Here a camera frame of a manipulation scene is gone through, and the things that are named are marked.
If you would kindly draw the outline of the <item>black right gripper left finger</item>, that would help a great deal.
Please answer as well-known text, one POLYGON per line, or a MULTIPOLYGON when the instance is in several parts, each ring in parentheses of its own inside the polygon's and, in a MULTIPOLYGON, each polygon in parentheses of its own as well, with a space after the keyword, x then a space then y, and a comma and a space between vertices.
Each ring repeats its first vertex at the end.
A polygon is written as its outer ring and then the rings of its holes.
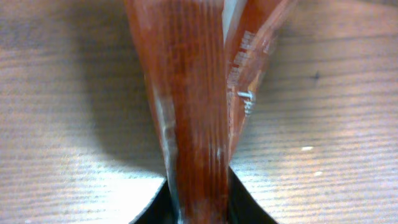
POLYGON ((179 205, 176 181, 167 179, 152 202, 129 224, 178 224, 179 205))

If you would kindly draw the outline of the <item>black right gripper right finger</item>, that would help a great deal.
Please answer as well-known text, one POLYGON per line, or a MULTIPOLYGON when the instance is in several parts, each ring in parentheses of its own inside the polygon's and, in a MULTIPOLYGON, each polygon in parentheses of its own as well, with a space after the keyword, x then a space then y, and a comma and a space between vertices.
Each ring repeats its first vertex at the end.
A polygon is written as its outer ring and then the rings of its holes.
POLYGON ((229 168, 229 224, 277 224, 255 201, 232 168, 229 168))

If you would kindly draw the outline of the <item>orange brown snack packet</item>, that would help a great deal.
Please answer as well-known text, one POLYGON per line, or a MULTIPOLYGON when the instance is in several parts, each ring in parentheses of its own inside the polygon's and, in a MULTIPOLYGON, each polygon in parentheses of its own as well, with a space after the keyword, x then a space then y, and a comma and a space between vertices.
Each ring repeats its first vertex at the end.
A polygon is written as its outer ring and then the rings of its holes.
POLYGON ((229 168, 292 0, 127 0, 180 223, 228 223, 229 168))

